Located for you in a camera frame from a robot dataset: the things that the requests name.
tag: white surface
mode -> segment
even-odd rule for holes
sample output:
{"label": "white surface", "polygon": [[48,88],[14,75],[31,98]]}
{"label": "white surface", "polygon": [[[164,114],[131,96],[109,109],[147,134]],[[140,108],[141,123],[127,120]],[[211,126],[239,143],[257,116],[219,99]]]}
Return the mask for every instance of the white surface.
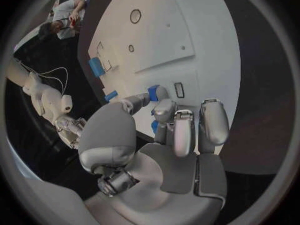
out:
{"label": "white surface", "polygon": [[[138,24],[130,22],[133,9],[142,12]],[[133,53],[128,51],[129,44],[134,45]],[[175,49],[183,44],[185,50]],[[189,106],[194,111],[196,129],[200,104],[208,98],[223,102],[232,124],[240,88],[240,51],[235,26],[223,0],[112,0],[88,53],[91,58],[110,59],[112,66],[118,65],[100,77],[105,94],[118,92],[114,100],[144,93],[159,84],[182,105],[180,109]],[[179,82],[183,84],[183,99],[176,97],[174,83]],[[153,105],[134,116],[137,130],[151,136]]]}

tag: humanoid robot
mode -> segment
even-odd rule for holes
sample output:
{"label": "humanoid robot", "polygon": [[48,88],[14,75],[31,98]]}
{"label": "humanoid robot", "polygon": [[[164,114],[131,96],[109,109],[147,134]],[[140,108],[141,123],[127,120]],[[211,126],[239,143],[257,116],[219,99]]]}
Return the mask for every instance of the humanoid robot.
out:
{"label": "humanoid robot", "polygon": [[43,84],[16,60],[6,74],[31,96],[36,112],[56,127],[62,141],[78,149],[82,167],[101,175],[99,193],[87,201],[100,224],[214,223],[227,195],[215,146],[229,136],[228,118],[218,99],[201,105],[196,153],[193,112],[178,109],[167,90],[158,86],[158,104],[152,111],[158,122],[154,142],[136,152],[132,115],[149,104],[148,93],[110,102],[85,121],[67,115],[73,106],[70,95]]}

